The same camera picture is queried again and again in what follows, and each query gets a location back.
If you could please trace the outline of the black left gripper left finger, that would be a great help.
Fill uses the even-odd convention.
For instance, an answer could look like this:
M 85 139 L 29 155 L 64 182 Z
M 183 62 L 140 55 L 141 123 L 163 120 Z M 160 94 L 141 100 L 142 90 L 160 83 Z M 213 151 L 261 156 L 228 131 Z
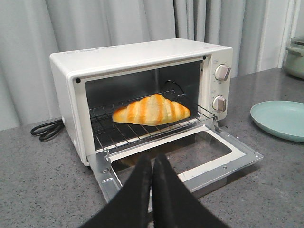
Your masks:
M 82 228 L 146 228 L 152 166 L 142 155 L 115 197 Z

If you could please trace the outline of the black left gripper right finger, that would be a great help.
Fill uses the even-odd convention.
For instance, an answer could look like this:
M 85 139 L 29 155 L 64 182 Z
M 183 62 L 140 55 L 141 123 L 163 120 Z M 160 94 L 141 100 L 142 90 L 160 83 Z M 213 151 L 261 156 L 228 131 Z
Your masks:
M 152 209 L 156 228 L 223 228 L 186 188 L 163 154 L 155 159 L 152 175 Z

